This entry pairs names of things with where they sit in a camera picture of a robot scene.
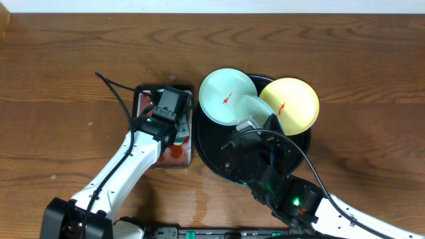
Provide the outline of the yellow plate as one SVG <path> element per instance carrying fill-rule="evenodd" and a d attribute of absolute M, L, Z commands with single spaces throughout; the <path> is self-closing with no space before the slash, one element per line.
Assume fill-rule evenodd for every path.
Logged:
<path fill-rule="evenodd" d="M 319 114 L 319 99 L 314 89 L 297 78 L 280 78 L 269 83 L 260 93 L 276 113 L 286 135 L 305 132 Z"/>

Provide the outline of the light blue plate bottom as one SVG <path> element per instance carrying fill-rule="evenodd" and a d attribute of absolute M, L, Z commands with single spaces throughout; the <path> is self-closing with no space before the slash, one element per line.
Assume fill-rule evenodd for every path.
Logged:
<path fill-rule="evenodd" d="M 273 109 L 258 96 L 242 95 L 234 103 L 234 111 L 238 122 L 253 118 L 259 126 L 274 114 Z"/>

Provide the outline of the light blue plate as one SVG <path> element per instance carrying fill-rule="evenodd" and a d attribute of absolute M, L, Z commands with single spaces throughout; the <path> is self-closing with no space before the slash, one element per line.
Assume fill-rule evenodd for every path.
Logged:
<path fill-rule="evenodd" d="M 207 117 L 221 125 L 236 125 L 234 105 L 243 95 L 256 95 L 253 81 L 243 72 L 222 68 L 210 73 L 199 90 L 199 103 Z"/>
<path fill-rule="evenodd" d="M 274 114 L 273 109 L 258 96 L 242 95 L 234 103 L 234 111 L 238 122 L 253 118 L 259 126 Z"/>

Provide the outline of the light blue plate top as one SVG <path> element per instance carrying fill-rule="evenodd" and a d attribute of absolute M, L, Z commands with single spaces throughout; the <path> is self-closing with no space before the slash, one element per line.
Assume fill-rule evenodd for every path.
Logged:
<path fill-rule="evenodd" d="M 207 117 L 221 125 L 236 125 L 234 105 L 243 95 L 256 95 L 253 81 L 243 72 L 222 68 L 210 73 L 199 90 L 199 103 Z"/>

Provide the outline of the green yellow sponge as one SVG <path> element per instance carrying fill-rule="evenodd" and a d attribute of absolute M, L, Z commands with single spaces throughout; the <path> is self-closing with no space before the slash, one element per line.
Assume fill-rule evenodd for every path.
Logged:
<path fill-rule="evenodd" d="M 185 138 L 184 137 L 176 137 L 174 141 L 174 145 L 182 145 L 184 143 Z"/>

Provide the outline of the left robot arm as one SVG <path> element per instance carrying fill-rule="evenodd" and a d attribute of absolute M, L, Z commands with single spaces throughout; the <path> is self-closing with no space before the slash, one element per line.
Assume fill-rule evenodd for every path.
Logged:
<path fill-rule="evenodd" d="M 117 213 L 139 178 L 189 126 L 192 110 L 176 123 L 139 115 L 122 145 L 99 174 L 70 200 L 54 198 L 44 211 L 41 238 L 143 238 L 145 228 Z"/>

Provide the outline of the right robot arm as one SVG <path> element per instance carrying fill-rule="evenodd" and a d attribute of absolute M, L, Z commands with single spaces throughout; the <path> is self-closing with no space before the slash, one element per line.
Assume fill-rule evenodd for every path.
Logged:
<path fill-rule="evenodd" d="M 264 125 L 248 117 L 236 124 L 222 150 L 230 160 L 224 171 L 247 186 L 272 216 L 296 230 L 312 230 L 313 238 L 419 238 L 370 216 L 331 194 L 316 170 L 316 183 L 287 175 L 278 165 L 292 147 L 311 165 L 303 150 L 283 133 L 276 115 Z"/>

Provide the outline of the round black tray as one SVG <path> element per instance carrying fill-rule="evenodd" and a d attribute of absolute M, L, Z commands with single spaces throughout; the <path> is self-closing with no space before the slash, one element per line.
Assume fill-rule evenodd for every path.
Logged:
<path fill-rule="evenodd" d="M 253 81 L 257 92 L 260 93 L 269 83 L 274 81 L 273 78 L 261 74 L 249 74 L 250 79 Z M 218 163 L 224 159 L 224 153 L 221 150 L 223 143 L 231 136 L 236 126 L 220 125 L 213 122 L 207 117 L 201 108 L 200 103 L 195 108 L 193 115 L 193 143 L 203 160 L 204 164 L 218 176 L 223 179 L 242 185 L 234 176 L 228 176 L 219 167 Z M 297 146 L 307 154 L 310 141 L 311 129 L 297 135 L 288 136 Z M 285 151 L 285 160 L 281 163 L 280 169 L 286 174 L 291 175 L 303 161 L 303 156 L 293 146 L 287 147 Z"/>

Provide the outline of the rectangular black water tray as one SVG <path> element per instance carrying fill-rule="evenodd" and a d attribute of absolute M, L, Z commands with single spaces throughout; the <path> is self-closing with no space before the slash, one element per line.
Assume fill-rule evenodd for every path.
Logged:
<path fill-rule="evenodd" d="M 166 85 L 144 84 L 135 88 L 133 97 L 132 117 L 136 118 L 147 106 L 156 106 L 159 103 L 163 89 Z M 184 140 L 182 145 L 172 145 L 161 149 L 160 156 L 153 168 L 186 168 L 191 164 L 192 158 L 192 121 L 194 108 L 193 87 L 191 85 L 170 86 L 189 93 L 185 113 L 189 124 L 190 137 Z"/>

